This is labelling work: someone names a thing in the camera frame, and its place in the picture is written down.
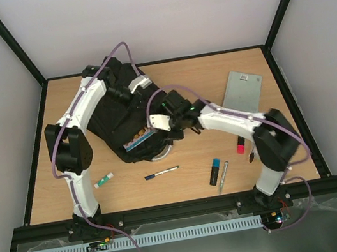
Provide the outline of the black student bag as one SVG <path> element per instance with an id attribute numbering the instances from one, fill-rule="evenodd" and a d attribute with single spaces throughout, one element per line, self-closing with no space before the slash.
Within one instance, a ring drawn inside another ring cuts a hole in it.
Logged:
<path id="1" fill-rule="evenodd" d="M 136 133 L 147 127 L 146 109 L 129 113 L 128 103 L 133 94 L 128 90 L 132 80 L 137 78 L 136 71 L 130 63 L 122 63 L 117 58 L 110 58 L 105 69 L 98 75 L 109 85 L 107 93 L 97 104 L 88 130 L 102 139 L 106 145 L 125 163 L 153 161 L 163 159 L 170 152 L 173 142 L 167 140 L 167 133 L 157 131 L 138 147 L 126 152 L 123 145 L 128 143 Z M 146 103 L 159 87 L 152 83 L 144 90 Z"/>

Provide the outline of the dog picture book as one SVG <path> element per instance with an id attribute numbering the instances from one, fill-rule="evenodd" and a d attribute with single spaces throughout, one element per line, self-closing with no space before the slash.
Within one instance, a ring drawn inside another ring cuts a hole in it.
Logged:
<path id="1" fill-rule="evenodd" d="M 150 136 L 155 134 L 154 128 L 142 128 L 134 137 L 127 143 L 123 145 L 126 152 L 131 151 L 132 149 L 138 147 L 144 141 L 146 141 Z"/>

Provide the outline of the grey notebook with barcode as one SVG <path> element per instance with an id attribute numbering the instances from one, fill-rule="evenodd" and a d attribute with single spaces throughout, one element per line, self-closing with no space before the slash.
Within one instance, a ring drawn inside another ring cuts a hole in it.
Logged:
<path id="1" fill-rule="evenodd" d="M 223 99 L 223 107 L 257 113 L 260 102 L 262 76 L 231 71 Z"/>

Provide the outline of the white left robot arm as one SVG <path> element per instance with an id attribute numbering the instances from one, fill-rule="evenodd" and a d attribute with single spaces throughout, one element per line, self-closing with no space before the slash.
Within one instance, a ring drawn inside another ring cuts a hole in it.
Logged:
<path id="1" fill-rule="evenodd" d="M 106 57 L 101 66 L 86 66 L 67 111 L 56 124 L 49 124 L 44 130 L 53 176 L 66 180 L 74 205 L 73 214 L 89 222 L 100 212 L 89 173 L 93 150 L 86 138 L 93 113 L 106 95 L 131 101 L 152 84 L 134 64 L 129 65 L 135 74 L 127 85 L 117 84 L 111 61 L 116 59 Z"/>

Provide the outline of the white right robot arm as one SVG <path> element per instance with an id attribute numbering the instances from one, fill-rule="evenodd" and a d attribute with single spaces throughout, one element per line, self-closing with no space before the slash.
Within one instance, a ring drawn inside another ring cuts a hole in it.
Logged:
<path id="1" fill-rule="evenodd" d="M 276 190 L 285 179 L 299 146 L 309 149 L 287 118 L 273 108 L 263 114 L 224 108 L 203 98 L 191 103 L 171 90 L 164 96 L 161 110 L 148 112 L 148 118 L 152 128 L 166 132 L 177 133 L 188 128 L 220 130 L 252 142 L 254 156 L 262 163 L 253 189 L 254 199 L 266 208 L 277 201 Z"/>

